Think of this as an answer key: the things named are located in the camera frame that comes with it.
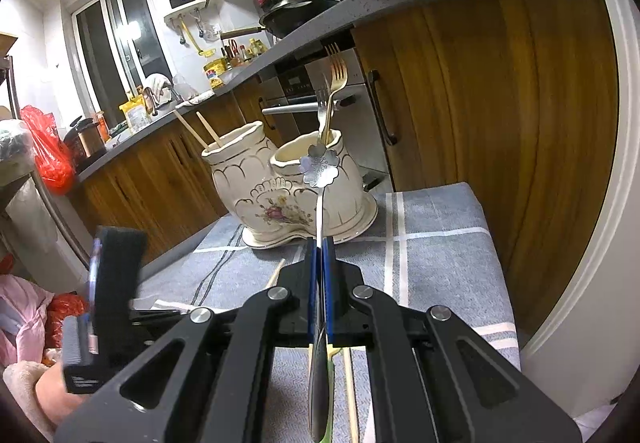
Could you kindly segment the person's left hand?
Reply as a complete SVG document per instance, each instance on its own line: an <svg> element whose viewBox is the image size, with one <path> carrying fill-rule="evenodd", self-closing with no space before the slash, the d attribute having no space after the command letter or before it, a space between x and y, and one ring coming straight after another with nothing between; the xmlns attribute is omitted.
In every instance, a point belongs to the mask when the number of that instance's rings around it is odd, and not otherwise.
<svg viewBox="0 0 640 443"><path fill-rule="evenodd" d="M76 409L90 399L90 395L69 393L63 375L63 366L49 367L35 385L38 404L52 426L59 426Z"/></svg>

